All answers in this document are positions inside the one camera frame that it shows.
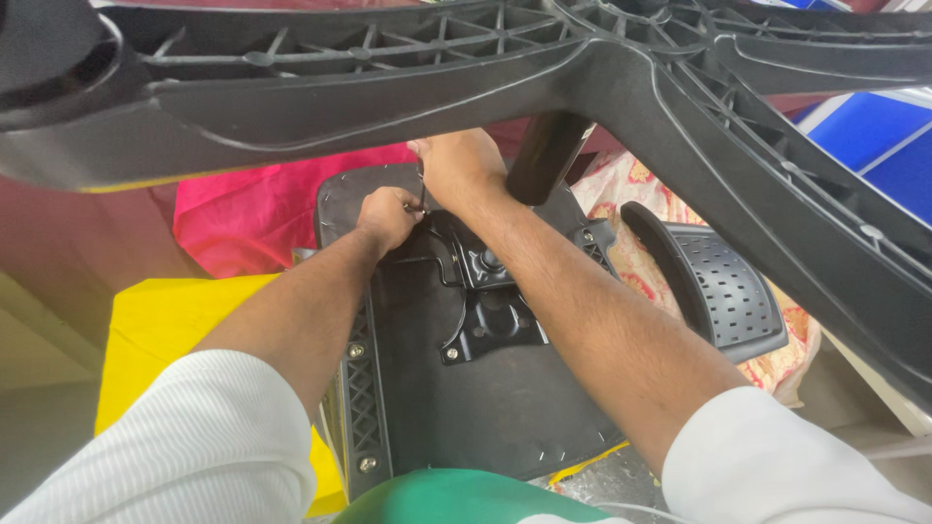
metal screw head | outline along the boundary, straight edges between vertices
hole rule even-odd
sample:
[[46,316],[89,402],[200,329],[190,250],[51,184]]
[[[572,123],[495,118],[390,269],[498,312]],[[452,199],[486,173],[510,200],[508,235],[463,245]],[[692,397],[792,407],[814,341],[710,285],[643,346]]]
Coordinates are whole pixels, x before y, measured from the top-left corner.
[[378,459],[375,457],[365,457],[359,461],[359,471],[369,473],[378,466]]

green cloth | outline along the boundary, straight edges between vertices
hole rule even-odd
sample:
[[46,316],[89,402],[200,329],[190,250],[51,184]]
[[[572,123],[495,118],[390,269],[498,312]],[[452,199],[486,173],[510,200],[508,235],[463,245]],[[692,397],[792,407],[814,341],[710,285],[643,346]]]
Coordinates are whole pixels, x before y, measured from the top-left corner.
[[609,514],[525,482],[483,471],[427,469],[367,491],[334,524],[515,524],[550,514],[595,522]]

man's left hand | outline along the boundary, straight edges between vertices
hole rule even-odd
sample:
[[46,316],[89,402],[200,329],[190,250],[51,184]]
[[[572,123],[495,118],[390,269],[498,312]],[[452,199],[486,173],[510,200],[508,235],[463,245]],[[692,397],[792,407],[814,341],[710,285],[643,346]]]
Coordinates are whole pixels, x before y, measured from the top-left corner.
[[374,234],[381,256],[385,256],[400,246],[411,234],[411,228],[424,218],[421,211],[409,211],[419,205],[418,197],[400,187],[380,187],[363,200],[356,228]]

yellow fabric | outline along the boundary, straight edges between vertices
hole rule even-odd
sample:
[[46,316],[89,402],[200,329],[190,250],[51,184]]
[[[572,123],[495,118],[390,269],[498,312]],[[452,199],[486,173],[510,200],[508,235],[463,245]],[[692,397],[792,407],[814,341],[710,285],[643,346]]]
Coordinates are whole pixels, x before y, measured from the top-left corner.
[[[163,369],[185,356],[243,300],[276,276],[154,279],[116,295],[94,434],[122,417]],[[317,492],[307,516],[315,517],[340,511],[347,504],[333,453],[315,428],[310,438],[309,459],[317,474]]]
[[554,484],[556,484],[556,483],[559,482],[560,480],[563,480],[563,479],[564,479],[565,477],[567,477],[567,476],[576,475],[577,473],[581,472],[585,466],[587,466],[587,465],[589,465],[589,464],[591,464],[591,463],[593,463],[593,462],[595,462],[595,461],[601,461],[602,459],[608,457],[608,456],[609,456],[609,453],[612,453],[612,452],[617,451],[617,450],[619,450],[619,449],[621,449],[621,448],[624,448],[625,446],[627,446],[627,445],[629,445],[629,444],[630,444],[630,442],[628,442],[627,440],[625,440],[623,443],[619,444],[618,446],[615,446],[615,447],[612,448],[612,449],[609,449],[608,451],[606,451],[605,453],[602,453],[601,455],[595,457],[594,459],[589,459],[588,461],[586,461],[586,462],[580,462],[580,463],[576,464],[575,466],[570,466],[570,467],[568,467],[568,468],[566,468],[566,469],[561,469],[560,471],[558,471],[558,472],[556,472],[556,473],[550,475],[550,480],[547,481],[547,485],[548,485],[548,486],[553,486]]

forearm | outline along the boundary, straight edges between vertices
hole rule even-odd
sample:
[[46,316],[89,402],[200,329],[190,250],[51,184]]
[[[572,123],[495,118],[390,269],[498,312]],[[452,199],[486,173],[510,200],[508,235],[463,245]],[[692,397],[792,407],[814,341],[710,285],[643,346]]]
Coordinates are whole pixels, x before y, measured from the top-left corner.
[[313,420],[383,249],[375,234],[354,229],[243,302],[192,352],[226,349],[262,359]]
[[747,385],[718,351],[530,209],[502,196],[461,218],[508,268],[580,383],[656,474],[696,409]]

